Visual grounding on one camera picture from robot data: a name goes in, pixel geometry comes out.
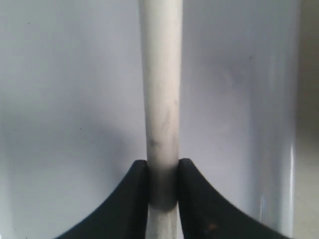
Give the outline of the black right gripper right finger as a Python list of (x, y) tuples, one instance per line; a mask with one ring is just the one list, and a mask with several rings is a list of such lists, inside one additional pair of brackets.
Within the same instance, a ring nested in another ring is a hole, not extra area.
[(191, 159), (179, 160), (177, 174), (178, 207), (185, 239), (285, 238), (227, 201)]

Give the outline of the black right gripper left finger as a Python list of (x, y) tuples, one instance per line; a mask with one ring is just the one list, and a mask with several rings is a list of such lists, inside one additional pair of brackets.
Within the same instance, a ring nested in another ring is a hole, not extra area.
[(111, 195), (59, 239), (144, 239), (149, 210), (149, 171), (136, 160)]

